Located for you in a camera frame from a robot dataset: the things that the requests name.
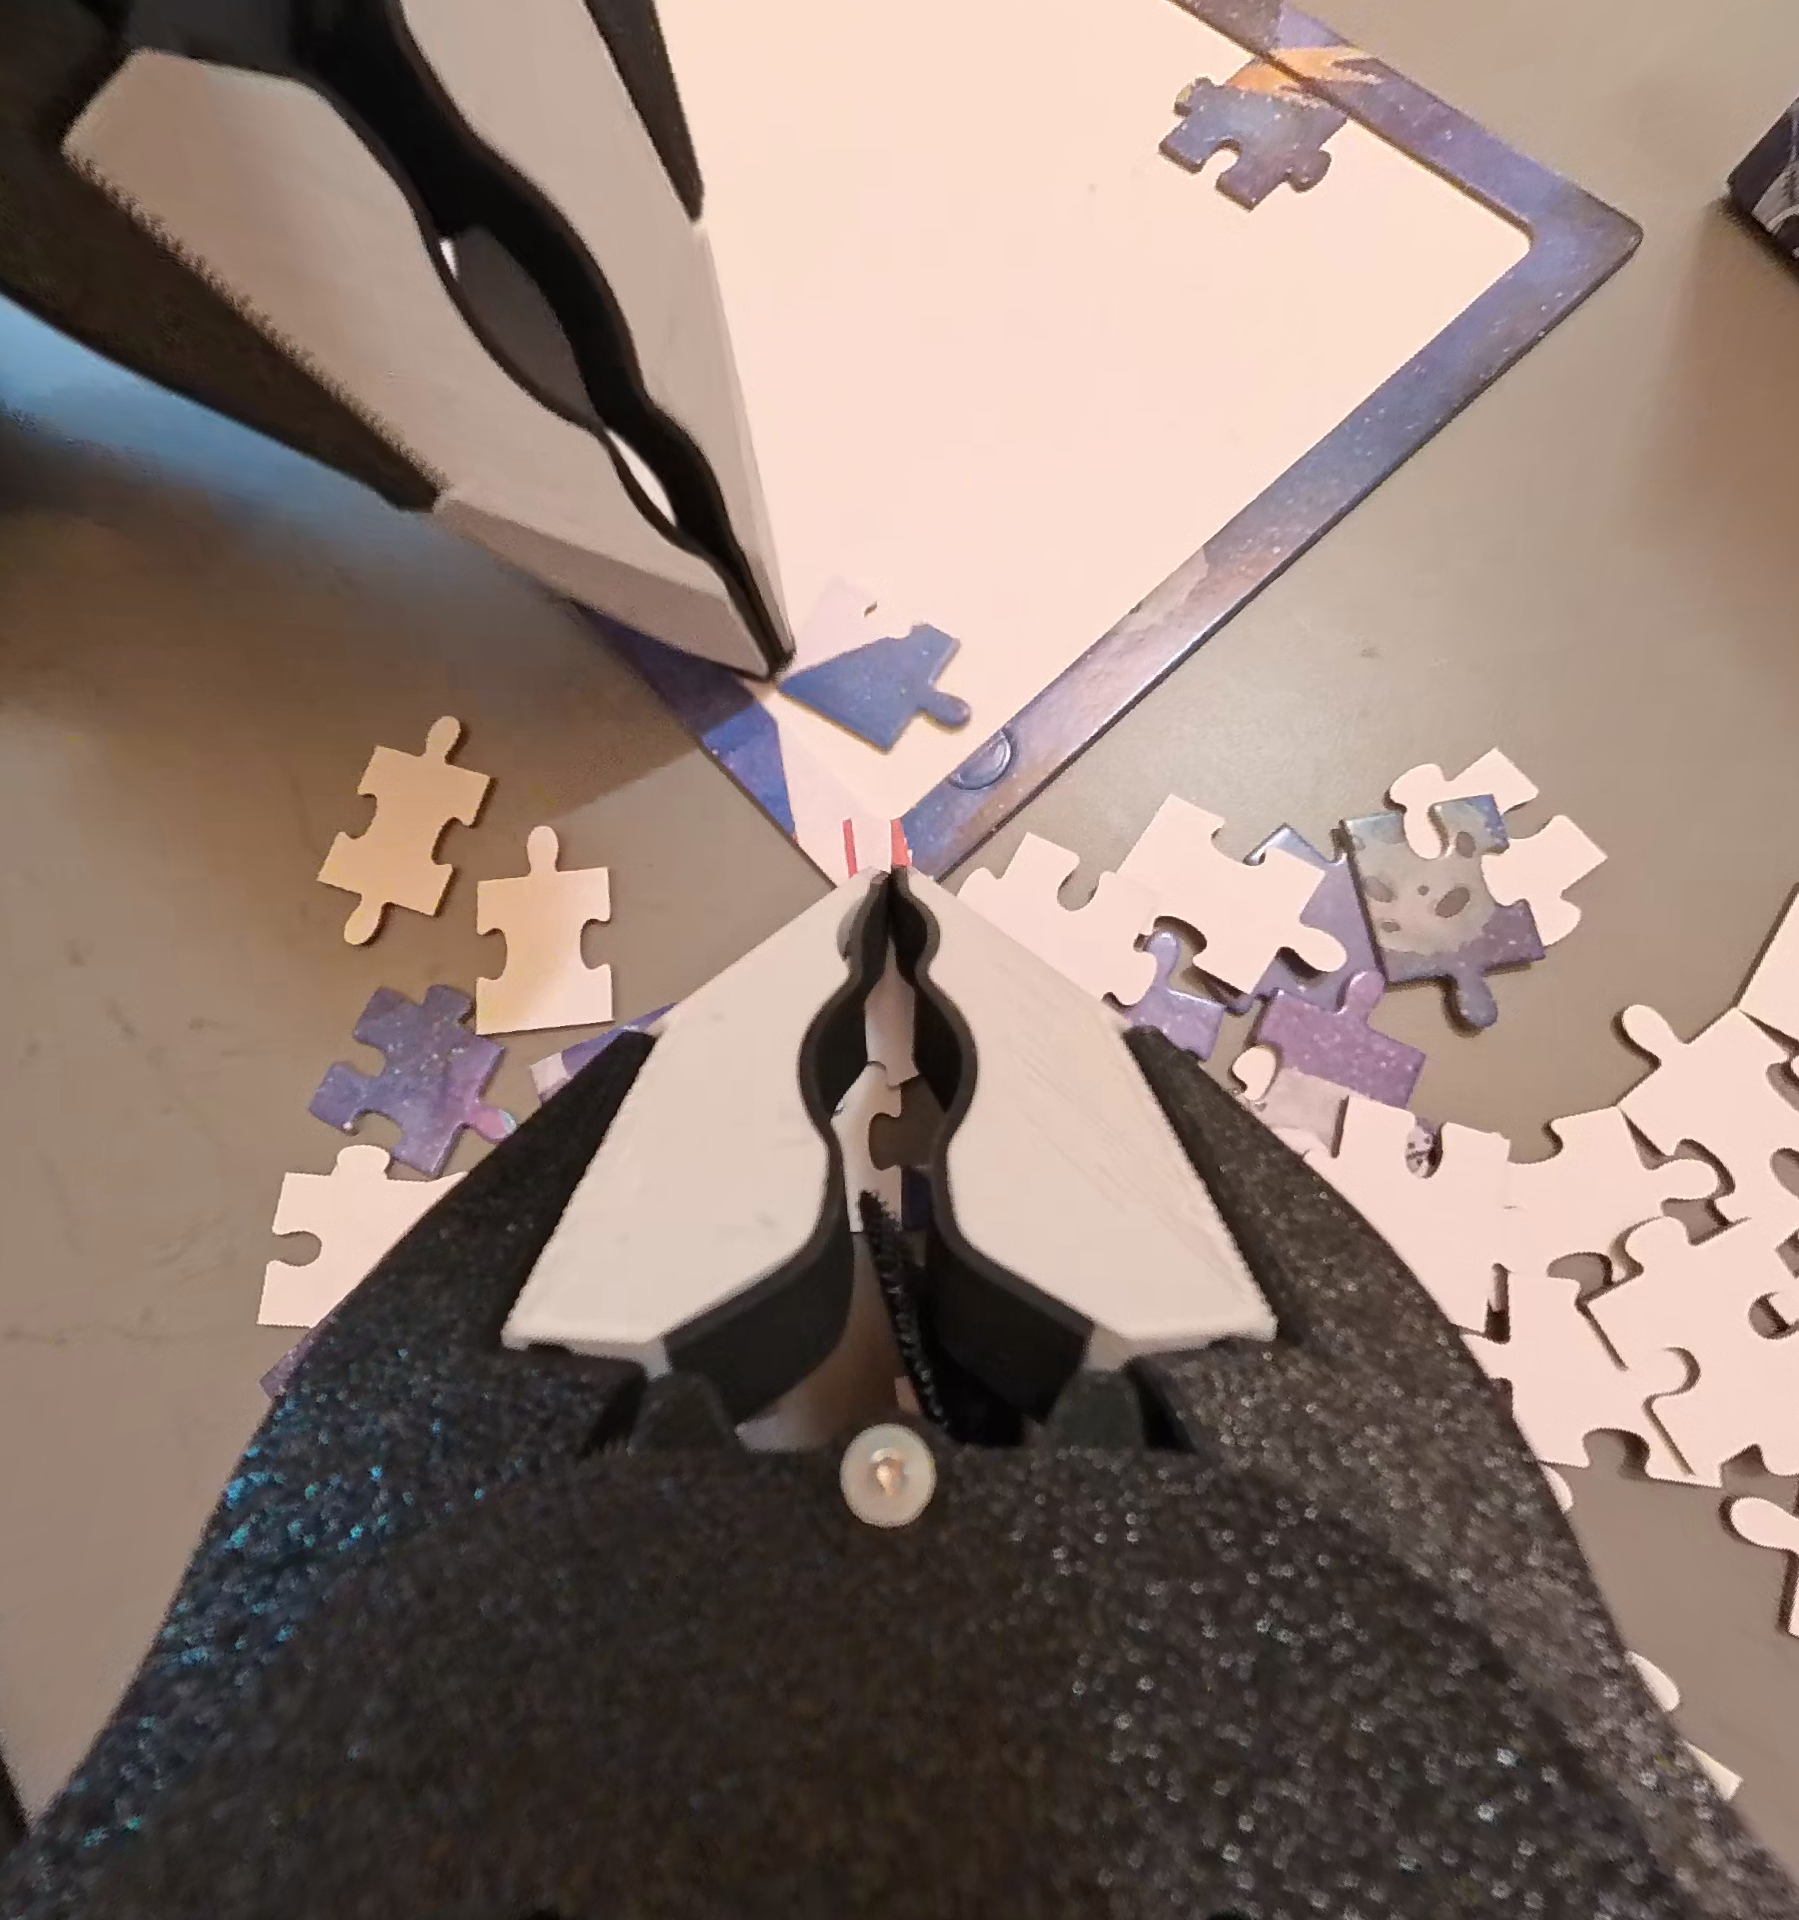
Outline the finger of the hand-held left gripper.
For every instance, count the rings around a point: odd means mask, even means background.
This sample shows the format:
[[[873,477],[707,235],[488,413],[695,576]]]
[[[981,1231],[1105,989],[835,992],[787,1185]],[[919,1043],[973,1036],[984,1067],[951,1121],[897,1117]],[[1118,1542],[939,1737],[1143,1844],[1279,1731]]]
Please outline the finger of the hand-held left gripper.
[[[126,4],[67,158],[543,583],[752,676],[752,635],[603,428],[532,210],[452,100],[452,4]]]
[[[532,210],[527,269],[575,323],[603,428],[750,630],[794,643],[702,193],[649,4],[452,4],[452,100]]]

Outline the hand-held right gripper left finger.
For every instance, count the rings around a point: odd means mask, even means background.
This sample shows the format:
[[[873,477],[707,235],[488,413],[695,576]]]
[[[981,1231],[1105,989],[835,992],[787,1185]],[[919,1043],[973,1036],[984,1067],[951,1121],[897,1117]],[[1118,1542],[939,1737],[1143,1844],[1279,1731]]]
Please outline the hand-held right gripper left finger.
[[[868,1062],[891,877],[868,873],[658,1021],[502,1328],[711,1379],[735,1420],[835,1348],[854,1246],[834,1115]]]

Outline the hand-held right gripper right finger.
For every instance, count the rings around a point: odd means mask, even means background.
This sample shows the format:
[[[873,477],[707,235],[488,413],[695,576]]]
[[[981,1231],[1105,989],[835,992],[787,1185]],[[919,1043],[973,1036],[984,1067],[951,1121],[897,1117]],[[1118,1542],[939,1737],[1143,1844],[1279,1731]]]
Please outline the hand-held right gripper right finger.
[[[927,1323],[947,1357],[1046,1417],[1083,1369],[1272,1337],[1126,1023],[927,877],[894,879],[894,942],[945,1114]]]

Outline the blue framed puzzle board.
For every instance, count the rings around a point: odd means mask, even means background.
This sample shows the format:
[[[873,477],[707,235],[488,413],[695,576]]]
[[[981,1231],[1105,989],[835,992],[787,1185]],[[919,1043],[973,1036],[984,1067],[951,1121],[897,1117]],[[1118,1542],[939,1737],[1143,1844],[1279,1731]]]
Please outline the blue framed puzzle board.
[[[881,752],[627,633],[834,880],[943,874],[1480,397],[1638,227],[1302,4],[658,4],[786,608],[960,642]],[[1254,210],[1159,141],[1196,77],[1346,112]]]

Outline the pile of jigsaw puzzle pieces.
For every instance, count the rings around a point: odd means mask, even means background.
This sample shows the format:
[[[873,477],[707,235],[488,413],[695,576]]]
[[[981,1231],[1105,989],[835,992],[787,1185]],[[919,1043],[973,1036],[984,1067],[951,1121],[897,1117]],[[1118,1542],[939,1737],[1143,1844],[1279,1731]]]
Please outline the pile of jigsaw puzzle pieces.
[[[1653,1069],[1618,1103],[1554,1120],[1554,1149],[1514,1161],[1496,1134],[1421,1128],[1421,1056],[1370,1023],[1388,985],[1438,975],[1461,1017],[1487,1019],[1487,969],[1539,958],[1580,921],[1569,888],[1604,860],[1558,814],[1524,837],[1505,816],[1536,797],[1503,752],[1446,776],[1402,772],[1391,804],[1338,831],[1323,854],[1290,831],[1247,860],[1221,822],[1163,801],[1092,898],[1065,906],[1076,856],[1026,837],[1004,874],[974,873],[955,900],[1129,1028],[1191,1064],[1210,1057],[1212,996],[1180,994],[1180,931],[1196,963],[1261,1005],[1236,1064],[1247,1107],[1322,1173],[1401,1254],[1421,1289],[1507,1389],[1546,1468],[1583,1467],[1585,1438],[1631,1435],[1652,1475],[1722,1485],[1756,1453],[1799,1475],[1799,886],[1742,1001],[1684,1041],[1643,1003],[1626,1039]],[[550,1062],[562,1092],[598,1059],[641,1066],[661,1010]],[[851,1243],[900,1239],[887,1284],[912,1397],[947,1429],[1014,1435],[1018,1412],[960,1369],[927,1323],[929,1161],[945,1114],[914,1046],[916,1000],[894,942],[865,1005],[868,1062],[840,1101]],[[1795,1562],[1786,1627],[1799,1635],[1799,1509],[1734,1500],[1728,1525]]]

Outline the grey desk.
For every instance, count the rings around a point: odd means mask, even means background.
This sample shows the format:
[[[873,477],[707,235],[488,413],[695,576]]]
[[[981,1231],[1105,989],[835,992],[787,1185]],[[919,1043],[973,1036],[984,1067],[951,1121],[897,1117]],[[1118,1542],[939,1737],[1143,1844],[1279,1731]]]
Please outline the grey desk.
[[[1426,1105],[1543,1149],[1695,1033],[1799,880],[1799,275],[1728,216],[1799,4],[1328,4],[1642,227],[1631,261],[983,854],[1185,796],[1247,852],[1503,745],[1609,852]],[[26,1811],[159,1624],[286,1345],[283,1173],[378,985],[472,987],[476,885],[603,865],[624,1013],[823,888],[575,614],[0,298],[0,1741]]]

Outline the blue comet puzzle piece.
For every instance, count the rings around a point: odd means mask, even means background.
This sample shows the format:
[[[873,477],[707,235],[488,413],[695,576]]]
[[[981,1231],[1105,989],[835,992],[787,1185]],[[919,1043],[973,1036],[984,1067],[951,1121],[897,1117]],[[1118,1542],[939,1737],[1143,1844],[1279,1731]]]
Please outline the blue comet puzzle piece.
[[[1249,212],[1277,186],[1317,186],[1332,166],[1326,142],[1346,122],[1346,112],[1272,66],[1243,68],[1228,83],[1196,77],[1178,94],[1173,112],[1178,122],[1159,141],[1159,154],[1198,173],[1230,151],[1215,185]]]

